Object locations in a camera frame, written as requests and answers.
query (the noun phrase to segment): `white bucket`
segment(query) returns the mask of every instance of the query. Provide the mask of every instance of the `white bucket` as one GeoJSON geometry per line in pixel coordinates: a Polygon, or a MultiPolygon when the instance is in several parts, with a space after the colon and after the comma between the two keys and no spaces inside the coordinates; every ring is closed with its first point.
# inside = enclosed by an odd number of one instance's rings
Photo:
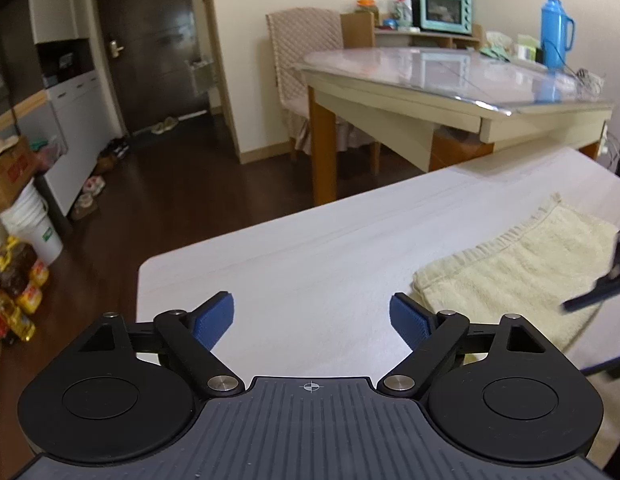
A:
{"type": "Polygon", "coordinates": [[[63,244],[47,215],[47,205],[31,180],[12,207],[0,214],[11,235],[30,242],[38,257],[50,265],[61,254],[63,244]]]}

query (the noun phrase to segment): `crosshair mark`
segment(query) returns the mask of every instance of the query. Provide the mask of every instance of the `crosshair mark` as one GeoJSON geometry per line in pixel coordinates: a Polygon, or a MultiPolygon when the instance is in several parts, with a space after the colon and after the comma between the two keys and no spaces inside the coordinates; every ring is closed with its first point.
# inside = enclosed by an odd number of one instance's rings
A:
{"type": "Polygon", "coordinates": [[[303,388],[305,391],[310,392],[310,393],[314,393],[319,388],[324,388],[324,387],[325,386],[319,386],[314,381],[311,381],[309,383],[305,383],[303,386],[300,386],[300,388],[303,388]]]}

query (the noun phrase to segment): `blue gripper pad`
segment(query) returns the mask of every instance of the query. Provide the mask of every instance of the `blue gripper pad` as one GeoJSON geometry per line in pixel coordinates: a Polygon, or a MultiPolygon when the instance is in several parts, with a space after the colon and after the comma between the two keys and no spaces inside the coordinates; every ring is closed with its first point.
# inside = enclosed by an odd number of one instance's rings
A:
{"type": "Polygon", "coordinates": [[[219,292],[192,314],[196,316],[192,334],[201,345],[211,351],[234,320],[234,298],[227,292],[219,292]]]}
{"type": "Polygon", "coordinates": [[[412,351],[432,335],[435,320],[435,314],[405,294],[398,293],[390,299],[390,323],[412,351]]]}

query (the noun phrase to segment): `cardboard box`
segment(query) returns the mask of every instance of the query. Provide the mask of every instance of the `cardboard box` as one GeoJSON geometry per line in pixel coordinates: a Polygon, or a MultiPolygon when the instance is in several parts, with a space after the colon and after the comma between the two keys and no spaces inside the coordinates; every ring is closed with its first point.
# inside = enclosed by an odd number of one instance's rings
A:
{"type": "Polygon", "coordinates": [[[10,207],[36,173],[38,161],[26,137],[0,154],[0,212],[10,207]]]}

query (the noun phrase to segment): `dark wooden door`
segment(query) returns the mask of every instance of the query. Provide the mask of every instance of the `dark wooden door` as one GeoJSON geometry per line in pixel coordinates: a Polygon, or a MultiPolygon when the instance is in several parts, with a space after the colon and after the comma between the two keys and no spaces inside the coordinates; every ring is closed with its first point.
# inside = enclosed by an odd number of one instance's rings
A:
{"type": "Polygon", "coordinates": [[[192,0],[97,0],[114,90],[128,131],[204,109],[187,61],[199,58],[192,0]],[[123,50],[112,58],[109,41],[123,50]]]}

